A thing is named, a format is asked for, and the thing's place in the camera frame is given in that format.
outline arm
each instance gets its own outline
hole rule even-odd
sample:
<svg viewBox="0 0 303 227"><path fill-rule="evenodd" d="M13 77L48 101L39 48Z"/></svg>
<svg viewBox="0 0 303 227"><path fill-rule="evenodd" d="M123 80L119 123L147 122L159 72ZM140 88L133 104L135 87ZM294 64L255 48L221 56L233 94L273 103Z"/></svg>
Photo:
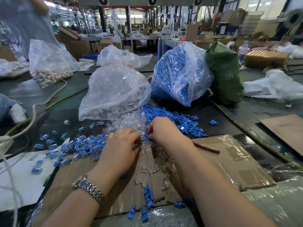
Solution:
<svg viewBox="0 0 303 227"><path fill-rule="evenodd" d="M148 134L179 164L205 226L276 226L199 153L169 118L156 117Z"/></svg>
<svg viewBox="0 0 303 227"><path fill-rule="evenodd" d="M121 129L110 133L95 168L87 173L87 179L105 195L116 181L129 170L141 149L140 134L132 129ZM77 189L43 224L43 227L90 226L99 209L99 203L86 191Z"/></svg>
<svg viewBox="0 0 303 227"><path fill-rule="evenodd" d="M40 15L46 16L48 14L48 6L43 0L29 0L29 2Z"/></svg>

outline metal watch band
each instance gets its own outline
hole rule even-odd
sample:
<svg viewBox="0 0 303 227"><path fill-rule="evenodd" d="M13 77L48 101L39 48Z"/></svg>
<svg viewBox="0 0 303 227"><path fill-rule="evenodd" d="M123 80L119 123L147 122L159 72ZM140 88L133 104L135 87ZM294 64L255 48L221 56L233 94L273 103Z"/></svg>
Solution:
<svg viewBox="0 0 303 227"><path fill-rule="evenodd" d="M90 195L93 196L97 200L97 202L102 205L106 200L106 195L99 190L97 186L95 186L91 181L87 180L86 177L81 179L78 184L78 188L82 188L87 191Z"/></svg>

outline plastic bag with orange and white parts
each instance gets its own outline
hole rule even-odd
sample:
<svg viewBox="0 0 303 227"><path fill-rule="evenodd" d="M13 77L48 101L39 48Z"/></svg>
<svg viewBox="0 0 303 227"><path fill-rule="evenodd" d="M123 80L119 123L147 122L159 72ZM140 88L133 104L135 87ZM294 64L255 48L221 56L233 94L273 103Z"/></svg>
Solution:
<svg viewBox="0 0 303 227"><path fill-rule="evenodd" d="M121 50L114 45L102 49L97 58L97 65L104 67L112 64L123 64L130 68L139 69L147 65L153 55L137 56L129 50Z"/></svg>

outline paper sheet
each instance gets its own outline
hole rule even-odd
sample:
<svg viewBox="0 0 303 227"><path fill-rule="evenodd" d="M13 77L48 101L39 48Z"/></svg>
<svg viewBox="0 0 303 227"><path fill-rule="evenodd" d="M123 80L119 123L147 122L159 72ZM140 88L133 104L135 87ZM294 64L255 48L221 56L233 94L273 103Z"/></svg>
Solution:
<svg viewBox="0 0 303 227"><path fill-rule="evenodd" d="M30 158L33 156L34 152L21 153L8 160L9 165L12 165L19 160L11 167L15 186L20 194L20 196L17 196L18 208L36 203L41 196L44 190L43 184L48 176L53 172L54 162L57 161L57 159L44 159L45 153L47 152L48 150L38 151L38 156L32 161L30 161ZM31 174L31 171L38 160L44 160L41 166L43 171L41 174ZM11 180L8 172L5 170L6 166L4 162L1 162L0 187L4 186L11 188ZM0 212L14 209L15 204L13 192L8 189L0 188L0 194Z"/></svg>

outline stack of yellow items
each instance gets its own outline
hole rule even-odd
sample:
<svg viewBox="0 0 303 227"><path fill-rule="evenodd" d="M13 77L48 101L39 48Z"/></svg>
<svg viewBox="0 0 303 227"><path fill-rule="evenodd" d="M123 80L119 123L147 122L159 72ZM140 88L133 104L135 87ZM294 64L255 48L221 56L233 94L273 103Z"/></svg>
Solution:
<svg viewBox="0 0 303 227"><path fill-rule="evenodd" d="M278 51L260 51L254 50L248 53L245 58L245 66L249 68L266 68L273 62L285 64L288 60L290 53Z"/></svg>

